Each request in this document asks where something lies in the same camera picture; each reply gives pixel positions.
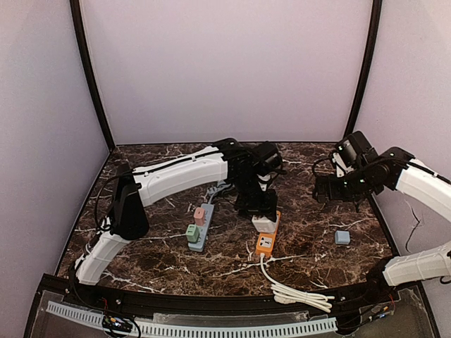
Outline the left black frame post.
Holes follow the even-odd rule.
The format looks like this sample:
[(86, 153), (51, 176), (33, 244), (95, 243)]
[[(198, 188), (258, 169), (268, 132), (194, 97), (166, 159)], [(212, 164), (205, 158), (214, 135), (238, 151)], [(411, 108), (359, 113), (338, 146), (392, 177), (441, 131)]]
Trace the left black frame post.
[(94, 112), (96, 113), (97, 121), (101, 128), (101, 132), (104, 141), (106, 142), (107, 149), (109, 150), (109, 153), (111, 153), (116, 148), (116, 144), (113, 140), (111, 128), (109, 127), (105, 110), (101, 102), (99, 88), (97, 86), (94, 68), (92, 66), (92, 61), (89, 54), (87, 37), (85, 34), (85, 26), (82, 18), (81, 1), (70, 0), (69, 4), (71, 17), (73, 21), (73, 27), (75, 30), (75, 38), (78, 46), (80, 60), (82, 63), (82, 69), (84, 71), (85, 80), (89, 90), (89, 95), (91, 97)]

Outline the blue power strip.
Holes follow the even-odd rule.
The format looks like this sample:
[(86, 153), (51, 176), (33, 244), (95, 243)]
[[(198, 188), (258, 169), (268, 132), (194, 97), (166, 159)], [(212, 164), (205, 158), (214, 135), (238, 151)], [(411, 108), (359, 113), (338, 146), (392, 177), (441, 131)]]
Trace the blue power strip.
[(214, 205), (213, 204), (202, 204), (200, 207), (205, 208), (206, 209), (206, 221), (204, 226), (199, 228), (199, 232), (200, 232), (200, 236), (199, 239), (197, 241), (197, 243), (189, 243), (188, 242), (188, 248), (190, 251), (195, 251), (195, 252), (202, 252), (204, 250), (205, 244), (206, 244), (206, 239), (207, 239), (207, 235), (208, 235), (208, 231), (209, 231), (209, 227), (213, 218), (213, 214), (214, 214)]

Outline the orange power strip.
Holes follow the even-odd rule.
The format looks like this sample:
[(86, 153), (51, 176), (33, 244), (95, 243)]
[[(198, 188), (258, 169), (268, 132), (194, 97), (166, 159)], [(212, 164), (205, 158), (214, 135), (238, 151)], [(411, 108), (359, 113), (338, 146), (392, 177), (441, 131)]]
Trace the orange power strip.
[(277, 232), (278, 232), (278, 228), (279, 228), (279, 224), (280, 224), (280, 217), (281, 217), (281, 212), (280, 211), (276, 211), (276, 221), (278, 223), (277, 225), (277, 229), (273, 234), (267, 234), (267, 233), (259, 233), (259, 237), (257, 240), (257, 244), (256, 244), (256, 249), (255, 249), (255, 254), (260, 256), (260, 255), (265, 255), (265, 257), (270, 258), (271, 254), (273, 252), (273, 248), (276, 242), (276, 236), (277, 236)]

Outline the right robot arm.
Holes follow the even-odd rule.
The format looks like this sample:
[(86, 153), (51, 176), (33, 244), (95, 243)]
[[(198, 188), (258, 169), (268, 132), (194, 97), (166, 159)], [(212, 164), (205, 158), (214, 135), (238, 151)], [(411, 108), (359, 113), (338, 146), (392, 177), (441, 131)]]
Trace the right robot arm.
[[(380, 155), (348, 156), (338, 149), (334, 154), (338, 173), (315, 176), (313, 198), (319, 203), (351, 201), (358, 206), (370, 194), (388, 188), (410, 196), (444, 219), (450, 219), (450, 180), (408, 151), (392, 147)], [(379, 279), (388, 287), (437, 277), (448, 284), (450, 243), (408, 256), (384, 258), (369, 272), (369, 277)]]

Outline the right black frame post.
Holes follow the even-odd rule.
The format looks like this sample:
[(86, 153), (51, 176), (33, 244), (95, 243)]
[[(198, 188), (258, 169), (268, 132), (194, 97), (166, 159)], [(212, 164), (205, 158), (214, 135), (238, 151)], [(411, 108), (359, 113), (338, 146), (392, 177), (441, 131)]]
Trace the right black frame post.
[(362, 66), (359, 73), (359, 78), (357, 80), (357, 86), (354, 93), (354, 98), (352, 101), (352, 106), (350, 109), (350, 114), (347, 119), (347, 124), (345, 126), (345, 131), (343, 136), (354, 132), (355, 126), (357, 124), (357, 119), (359, 117), (360, 108), (362, 106), (362, 101), (364, 98), (366, 85), (369, 78), (369, 73), (371, 70), (371, 64), (373, 60), (374, 51), (376, 48), (378, 29), (380, 25), (381, 12), (383, 7), (383, 0), (373, 0), (371, 4), (371, 15), (369, 19), (369, 28), (366, 38), (366, 44), (364, 49), (364, 55), (362, 59)]

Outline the white cube socket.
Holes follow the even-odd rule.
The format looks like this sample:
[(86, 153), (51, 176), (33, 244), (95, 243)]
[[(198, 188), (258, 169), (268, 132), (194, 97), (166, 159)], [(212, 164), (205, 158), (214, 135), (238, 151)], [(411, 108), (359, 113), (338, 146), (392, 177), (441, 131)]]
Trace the white cube socket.
[(277, 221), (272, 221), (265, 216), (252, 216), (252, 224), (259, 233), (273, 234), (277, 229)]

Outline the light blue plug adapter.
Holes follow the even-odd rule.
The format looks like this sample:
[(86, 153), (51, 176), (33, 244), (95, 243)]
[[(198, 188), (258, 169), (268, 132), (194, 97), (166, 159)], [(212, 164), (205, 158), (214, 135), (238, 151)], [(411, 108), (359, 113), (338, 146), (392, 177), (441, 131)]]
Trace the light blue plug adapter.
[(335, 232), (335, 243), (337, 245), (348, 245), (351, 241), (351, 236), (348, 231), (337, 230)]

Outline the black front table rail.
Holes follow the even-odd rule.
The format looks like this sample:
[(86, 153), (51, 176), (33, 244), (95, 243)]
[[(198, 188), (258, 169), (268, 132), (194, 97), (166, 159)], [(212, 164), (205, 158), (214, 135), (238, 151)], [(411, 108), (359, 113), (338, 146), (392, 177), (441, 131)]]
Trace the black front table rail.
[(78, 285), (78, 295), (71, 290), (67, 279), (43, 275), (32, 301), (32, 310), (38, 311), (44, 298), (54, 295), (57, 300), (96, 308), (104, 305), (113, 312), (151, 318), (155, 313), (185, 315), (266, 315), (306, 311), (310, 315), (323, 312), (303, 303), (281, 304), (273, 295), (263, 296), (176, 296), (134, 292), (105, 286)]

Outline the green plug adapter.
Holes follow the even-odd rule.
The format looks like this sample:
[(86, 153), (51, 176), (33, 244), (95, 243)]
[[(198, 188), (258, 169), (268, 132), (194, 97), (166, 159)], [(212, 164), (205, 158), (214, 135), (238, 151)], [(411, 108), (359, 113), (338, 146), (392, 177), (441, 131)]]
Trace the green plug adapter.
[(187, 241), (189, 243), (197, 243), (199, 236), (200, 236), (200, 232), (199, 232), (199, 228), (197, 225), (195, 224), (189, 224), (187, 226), (186, 232), (185, 232), (185, 236), (187, 238)]

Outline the black frame post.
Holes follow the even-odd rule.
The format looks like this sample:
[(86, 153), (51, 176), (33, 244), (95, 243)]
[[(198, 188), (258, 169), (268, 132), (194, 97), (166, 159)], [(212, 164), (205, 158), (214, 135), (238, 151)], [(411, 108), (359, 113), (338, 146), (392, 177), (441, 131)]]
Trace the black frame post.
[(70, 0), (69, 4), (71, 17), (73, 21), (73, 27), (75, 30), (75, 38), (78, 46), (80, 60), (82, 63), (82, 69), (84, 71), (85, 80), (89, 90), (89, 95), (91, 97), (94, 112), (96, 113), (97, 121), (101, 128), (101, 132), (104, 141), (106, 142), (107, 149), (109, 150), (109, 153), (111, 153), (116, 148), (116, 144), (113, 140), (111, 128), (109, 127), (105, 110), (101, 102), (99, 88), (97, 86), (94, 68), (92, 66), (92, 61), (89, 54), (87, 37), (85, 34), (85, 26), (82, 18), (81, 1)]
[(352, 101), (352, 106), (350, 109), (350, 114), (347, 119), (347, 124), (345, 126), (345, 131), (343, 136), (354, 132), (355, 126), (357, 124), (357, 119), (359, 117), (360, 108), (362, 106), (362, 101), (364, 98), (366, 85), (369, 78), (369, 73), (371, 70), (371, 64), (373, 60), (374, 51), (376, 48), (378, 29), (380, 25), (381, 12), (383, 7), (383, 0), (373, 0), (371, 4), (371, 15), (369, 19), (369, 28), (366, 38), (366, 44), (364, 49), (364, 55), (362, 59), (362, 66), (359, 73), (359, 78), (357, 80), (357, 86), (354, 93), (354, 98)]

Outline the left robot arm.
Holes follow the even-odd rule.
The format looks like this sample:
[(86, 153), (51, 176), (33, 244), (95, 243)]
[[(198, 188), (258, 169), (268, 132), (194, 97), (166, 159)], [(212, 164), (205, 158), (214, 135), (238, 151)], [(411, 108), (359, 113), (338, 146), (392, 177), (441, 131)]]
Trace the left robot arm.
[(234, 209), (249, 218), (259, 232), (274, 232), (280, 215), (278, 197), (270, 185), (284, 174), (274, 143), (250, 147), (233, 138), (222, 139), (186, 156), (130, 168), (119, 167), (107, 214), (95, 218), (97, 233), (76, 260), (73, 272), (81, 284), (95, 285), (117, 253), (149, 230), (145, 207), (202, 184), (223, 181), (237, 191)]

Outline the pink plug adapter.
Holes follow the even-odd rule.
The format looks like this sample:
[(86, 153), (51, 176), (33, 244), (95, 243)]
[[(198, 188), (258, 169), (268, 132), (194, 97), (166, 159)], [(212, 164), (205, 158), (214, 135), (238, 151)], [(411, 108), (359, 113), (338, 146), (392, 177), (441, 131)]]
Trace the pink plug adapter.
[(206, 209), (202, 207), (197, 207), (194, 211), (194, 223), (197, 226), (204, 226), (206, 221)]

